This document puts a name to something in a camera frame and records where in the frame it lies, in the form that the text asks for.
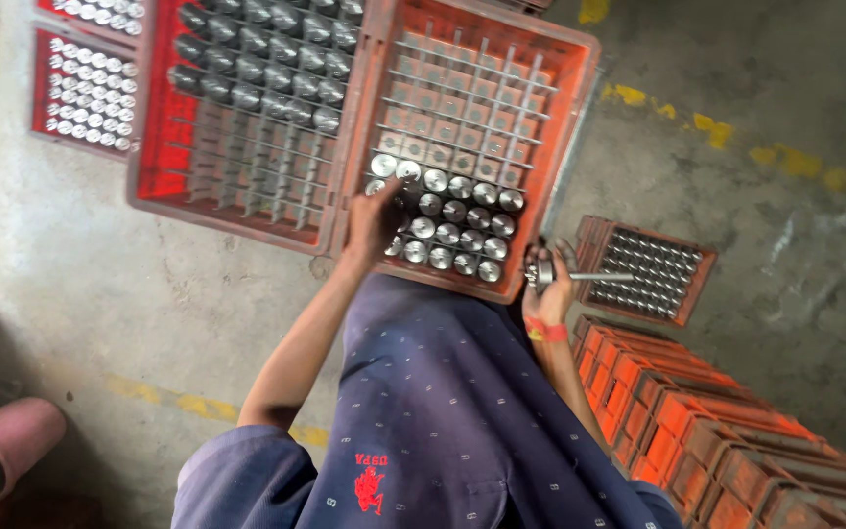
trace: fingers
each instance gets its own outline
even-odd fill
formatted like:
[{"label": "fingers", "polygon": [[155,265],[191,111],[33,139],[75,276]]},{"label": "fingers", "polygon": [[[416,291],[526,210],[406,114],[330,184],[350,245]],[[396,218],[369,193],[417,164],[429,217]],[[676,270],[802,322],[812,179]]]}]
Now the fingers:
[{"label": "fingers", "polygon": [[570,272],[576,272],[579,270],[579,266],[576,263],[576,252],[573,250],[573,246],[570,246],[570,243],[568,243],[565,239],[558,239],[554,244],[560,252],[560,255],[563,257],[563,262],[566,263],[567,269],[570,270]]}]

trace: shiny metal component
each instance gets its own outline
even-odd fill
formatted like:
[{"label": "shiny metal component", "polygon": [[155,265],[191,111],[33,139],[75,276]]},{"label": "shiny metal component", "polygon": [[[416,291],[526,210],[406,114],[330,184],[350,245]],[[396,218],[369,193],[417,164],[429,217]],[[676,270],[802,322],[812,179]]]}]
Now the shiny metal component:
[{"label": "shiny metal component", "polygon": [[492,259],[504,259],[508,255],[508,244],[498,237],[491,237],[485,241],[485,255]]},{"label": "shiny metal component", "polygon": [[319,81],[319,99],[330,106],[340,107],[345,99],[345,86],[335,79]]},{"label": "shiny metal component", "polygon": [[465,221],[473,228],[484,230],[492,223],[492,217],[485,208],[476,207],[465,214]]},{"label": "shiny metal component", "polygon": [[341,124],[341,113],[331,108],[317,108],[312,114],[312,123],[317,130],[327,134],[337,134]]},{"label": "shiny metal component", "polygon": [[494,283],[501,278],[501,267],[495,261],[482,261],[478,265],[478,278],[485,283]]},{"label": "shiny metal component", "polygon": [[204,93],[201,90],[201,79],[204,77],[204,72],[189,68],[183,64],[176,64],[168,69],[168,81],[175,86],[175,88],[194,94],[201,95]]},{"label": "shiny metal component", "polygon": [[519,211],[524,207],[524,198],[514,189],[505,189],[498,195],[498,205],[508,212]]},{"label": "shiny metal component", "polygon": [[241,28],[241,50],[243,53],[261,57],[270,56],[270,31],[256,26]]},{"label": "shiny metal component", "polygon": [[453,260],[453,265],[455,265],[456,271],[464,276],[471,276],[476,273],[476,263],[478,259],[475,255],[471,253],[460,253],[456,255],[456,258]]},{"label": "shiny metal component", "polygon": [[328,45],[332,39],[332,25],[322,15],[309,13],[303,17],[303,39]]},{"label": "shiny metal component", "polygon": [[390,154],[378,154],[370,161],[370,171],[377,176],[386,178],[397,169],[397,159]]},{"label": "shiny metal component", "polygon": [[270,6],[270,16],[273,26],[283,33],[290,35],[299,33],[302,29],[302,15],[293,6],[281,2]]},{"label": "shiny metal component", "polygon": [[277,92],[289,93],[292,90],[293,71],[285,66],[269,64],[263,69],[266,88]]},{"label": "shiny metal component", "polygon": [[444,245],[452,246],[459,243],[460,235],[459,226],[455,224],[444,222],[436,228],[436,238]]},{"label": "shiny metal component", "polygon": [[420,166],[417,162],[404,160],[397,164],[395,171],[397,178],[404,183],[416,182],[420,179]]},{"label": "shiny metal component", "polygon": [[368,185],[365,186],[365,195],[369,197],[373,196],[375,193],[383,189],[384,185],[385,182],[383,180],[371,180],[370,182],[368,182]]},{"label": "shiny metal component", "polygon": [[465,218],[465,205],[458,200],[450,200],[443,206],[443,216],[449,222],[462,222]]},{"label": "shiny metal component", "polygon": [[452,253],[441,246],[429,251],[429,265],[438,270],[449,270],[452,265]]},{"label": "shiny metal component", "polygon": [[469,198],[475,186],[464,176],[455,176],[449,181],[449,194],[455,198]]},{"label": "shiny metal component", "polygon": [[269,91],[264,92],[263,99],[260,100],[263,112],[275,120],[284,120],[286,118],[286,105],[288,103],[288,97]]},{"label": "shiny metal component", "polygon": [[410,232],[420,239],[429,239],[436,234],[436,223],[426,216],[418,216],[410,224]]},{"label": "shiny metal component", "polygon": [[430,191],[439,193],[444,191],[449,183],[448,176],[445,171],[440,169],[429,169],[423,173],[423,186],[426,186]]},{"label": "shiny metal component", "polygon": [[338,49],[353,54],[358,42],[358,28],[342,20],[332,22],[332,42]]},{"label": "shiny metal component", "polygon": [[411,263],[423,263],[428,257],[426,245],[420,241],[410,241],[403,247],[403,257]]},{"label": "shiny metal component", "polygon": [[342,52],[325,54],[325,71],[339,81],[347,81],[352,73],[352,58]]},{"label": "shiny metal component", "polygon": [[420,197],[419,208],[423,215],[437,216],[443,210],[443,201],[436,195],[427,193]]},{"label": "shiny metal component", "polygon": [[510,237],[514,234],[514,219],[503,213],[492,218],[492,233],[499,237]]},{"label": "shiny metal component", "polygon": [[483,206],[491,206],[498,200],[498,190],[491,184],[480,182],[472,191],[472,198]]},{"label": "shiny metal component", "polygon": [[309,101],[318,101],[319,78],[311,73],[297,72],[292,77],[292,94]]},{"label": "shiny metal component", "polygon": [[308,127],[312,125],[312,110],[313,106],[307,102],[289,99],[286,102],[286,119],[300,127]]},{"label": "shiny metal component", "polygon": [[251,112],[259,110],[261,97],[263,97],[263,91],[249,83],[237,83],[230,90],[230,100],[234,106]]},{"label": "shiny metal component", "polygon": [[289,66],[299,64],[299,43],[285,35],[270,37],[270,55]]},{"label": "shiny metal component", "polygon": [[233,88],[233,83],[222,75],[216,73],[207,73],[205,77],[201,78],[201,91],[207,97],[210,97],[216,102],[230,104],[230,90]]},{"label": "shiny metal component", "polygon": [[478,230],[466,230],[459,237],[459,246],[465,251],[480,251],[485,246],[485,234]]}]

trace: yellow painted line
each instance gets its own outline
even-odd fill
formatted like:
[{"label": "yellow painted line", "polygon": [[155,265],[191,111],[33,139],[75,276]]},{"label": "yellow painted line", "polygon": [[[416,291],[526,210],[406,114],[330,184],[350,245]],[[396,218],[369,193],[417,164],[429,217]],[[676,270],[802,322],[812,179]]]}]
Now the yellow painted line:
[{"label": "yellow painted line", "polygon": [[676,123],[683,130],[699,134],[713,149],[741,150],[761,167],[775,168],[788,176],[811,179],[831,192],[846,195],[846,168],[829,166],[816,154],[794,149],[783,143],[761,141],[758,135],[740,131],[729,123],[716,121],[697,112],[675,108],[668,102],[660,102],[657,98],[632,87],[606,83],[601,99],[604,102],[647,109],[662,120]]},{"label": "yellow painted line", "polygon": [[[125,397],[143,400],[167,408],[177,408],[204,419],[237,423],[241,409],[237,406],[183,391],[169,390],[140,380],[127,379],[113,373],[100,377],[104,389]],[[297,442],[326,446],[328,430],[293,425],[289,435]]]},{"label": "yellow painted line", "polygon": [[609,14],[609,0],[581,0],[580,23],[598,24]]}]

